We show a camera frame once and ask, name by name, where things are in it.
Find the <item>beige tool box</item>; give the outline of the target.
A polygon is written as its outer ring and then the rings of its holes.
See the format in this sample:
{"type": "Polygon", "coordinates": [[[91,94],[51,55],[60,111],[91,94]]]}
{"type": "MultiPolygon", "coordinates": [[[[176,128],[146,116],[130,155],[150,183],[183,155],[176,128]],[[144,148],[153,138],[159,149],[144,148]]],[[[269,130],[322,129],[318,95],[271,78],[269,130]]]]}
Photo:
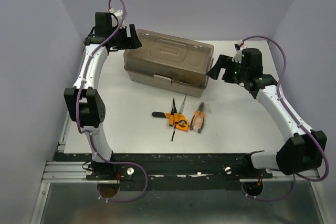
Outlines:
{"type": "Polygon", "coordinates": [[[207,87],[214,46],[199,41],[138,29],[142,44],[124,52],[124,69],[131,80],[193,97],[207,87]]]}

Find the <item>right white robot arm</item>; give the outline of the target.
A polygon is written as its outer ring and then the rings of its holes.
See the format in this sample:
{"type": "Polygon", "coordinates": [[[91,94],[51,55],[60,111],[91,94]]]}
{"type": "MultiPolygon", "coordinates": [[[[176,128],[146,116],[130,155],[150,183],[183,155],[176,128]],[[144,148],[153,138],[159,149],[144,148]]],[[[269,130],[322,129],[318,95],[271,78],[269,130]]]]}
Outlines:
{"type": "Polygon", "coordinates": [[[211,79],[227,83],[243,84],[244,88],[270,114],[284,139],[278,151],[256,151],[250,160],[241,165],[242,173],[249,178],[259,174],[261,169],[277,170],[285,175],[321,166],[327,137],[323,131],[315,131],[294,111],[283,95],[275,78],[263,73],[262,53],[256,48],[244,48],[234,57],[220,55],[207,72],[211,79]]]}

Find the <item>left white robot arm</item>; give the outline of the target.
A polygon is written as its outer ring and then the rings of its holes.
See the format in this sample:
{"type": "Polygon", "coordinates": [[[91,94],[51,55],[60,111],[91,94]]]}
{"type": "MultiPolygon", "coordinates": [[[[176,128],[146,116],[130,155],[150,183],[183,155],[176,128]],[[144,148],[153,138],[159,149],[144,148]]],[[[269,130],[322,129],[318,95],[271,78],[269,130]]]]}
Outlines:
{"type": "Polygon", "coordinates": [[[112,179],[118,169],[103,129],[106,106],[98,92],[103,65],[111,52],[142,46],[133,24],[124,23],[126,13],[109,10],[95,14],[95,26],[84,40],[84,59],[71,88],[64,90],[69,116],[88,140],[92,158],[88,170],[95,178],[112,179]]]}

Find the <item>orange tape measure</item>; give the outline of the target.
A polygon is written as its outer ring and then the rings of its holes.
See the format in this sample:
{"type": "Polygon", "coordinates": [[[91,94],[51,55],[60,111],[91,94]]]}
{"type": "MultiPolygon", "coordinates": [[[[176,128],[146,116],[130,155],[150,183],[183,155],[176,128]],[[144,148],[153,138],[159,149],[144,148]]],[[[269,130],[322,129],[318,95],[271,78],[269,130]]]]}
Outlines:
{"type": "Polygon", "coordinates": [[[187,132],[189,130],[189,121],[187,119],[179,119],[178,124],[176,125],[176,129],[187,132]]]}

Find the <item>orange black utility knife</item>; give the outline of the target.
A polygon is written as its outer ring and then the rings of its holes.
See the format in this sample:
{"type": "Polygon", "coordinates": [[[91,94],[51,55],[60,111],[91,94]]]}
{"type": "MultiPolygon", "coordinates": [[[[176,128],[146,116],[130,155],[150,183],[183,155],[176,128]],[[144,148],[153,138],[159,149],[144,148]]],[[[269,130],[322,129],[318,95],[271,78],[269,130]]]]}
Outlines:
{"type": "MultiPolygon", "coordinates": [[[[179,115],[178,120],[179,119],[185,119],[184,115],[179,114],[179,113],[178,113],[178,115],[179,115]]],[[[169,119],[170,113],[167,113],[167,112],[156,112],[156,111],[154,111],[154,112],[152,112],[152,116],[154,118],[168,118],[169,119]]]]}

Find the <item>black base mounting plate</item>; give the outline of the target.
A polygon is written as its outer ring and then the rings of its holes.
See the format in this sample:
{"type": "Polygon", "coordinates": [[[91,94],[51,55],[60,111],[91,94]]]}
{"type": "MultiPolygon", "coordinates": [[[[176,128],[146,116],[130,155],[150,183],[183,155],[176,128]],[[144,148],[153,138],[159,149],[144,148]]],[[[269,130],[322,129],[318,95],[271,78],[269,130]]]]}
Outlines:
{"type": "Polygon", "coordinates": [[[56,153],[54,161],[79,164],[86,180],[116,184],[122,191],[240,190],[240,182],[255,186],[272,175],[253,168],[249,155],[215,154],[114,154],[114,165],[93,163],[90,154],[56,153]]]}

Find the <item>orange handled pliers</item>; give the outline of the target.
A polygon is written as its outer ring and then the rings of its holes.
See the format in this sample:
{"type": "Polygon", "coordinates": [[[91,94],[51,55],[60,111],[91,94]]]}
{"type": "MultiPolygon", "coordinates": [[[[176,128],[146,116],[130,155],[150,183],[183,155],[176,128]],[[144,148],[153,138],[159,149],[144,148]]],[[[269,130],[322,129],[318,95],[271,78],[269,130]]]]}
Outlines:
{"type": "Polygon", "coordinates": [[[196,130],[198,133],[201,133],[203,130],[205,122],[205,103],[201,102],[198,106],[198,109],[195,111],[194,116],[192,117],[190,130],[196,130]]]}

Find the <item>small clear handled screwdriver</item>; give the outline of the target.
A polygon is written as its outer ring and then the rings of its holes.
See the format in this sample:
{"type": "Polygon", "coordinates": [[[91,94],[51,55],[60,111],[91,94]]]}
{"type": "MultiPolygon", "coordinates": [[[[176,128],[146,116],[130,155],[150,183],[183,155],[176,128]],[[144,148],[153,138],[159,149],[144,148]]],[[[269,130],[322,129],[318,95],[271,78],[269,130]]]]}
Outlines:
{"type": "Polygon", "coordinates": [[[186,97],[187,97],[187,95],[184,96],[184,99],[183,99],[182,104],[181,104],[180,109],[179,109],[179,114],[183,113],[183,110],[184,110],[184,107],[185,107],[186,97]]]}

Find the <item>orange handled screwdriver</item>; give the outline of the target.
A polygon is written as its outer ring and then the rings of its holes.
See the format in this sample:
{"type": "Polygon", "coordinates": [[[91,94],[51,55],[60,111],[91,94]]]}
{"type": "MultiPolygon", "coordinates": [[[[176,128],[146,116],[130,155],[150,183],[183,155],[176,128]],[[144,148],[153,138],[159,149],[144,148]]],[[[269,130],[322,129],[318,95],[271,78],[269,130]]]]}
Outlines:
{"type": "Polygon", "coordinates": [[[174,119],[175,119],[175,125],[178,124],[179,117],[178,117],[176,106],[174,107],[174,119]]]}
{"type": "Polygon", "coordinates": [[[170,116],[169,116],[169,126],[173,126],[175,124],[174,107],[175,107],[175,100],[173,99],[172,109],[171,109],[171,113],[170,113],[170,116]]]}

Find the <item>aluminium extrusion rail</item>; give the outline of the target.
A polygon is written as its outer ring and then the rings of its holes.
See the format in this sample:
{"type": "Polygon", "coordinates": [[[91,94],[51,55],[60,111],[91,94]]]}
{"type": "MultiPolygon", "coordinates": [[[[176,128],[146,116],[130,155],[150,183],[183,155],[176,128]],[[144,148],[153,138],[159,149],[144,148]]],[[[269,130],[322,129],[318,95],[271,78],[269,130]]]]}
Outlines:
{"type": "Polygon", "coordinates": [[[83,162],[47,162],[41,181],[43,183],[84,183],[86,172],[83,162]]]}

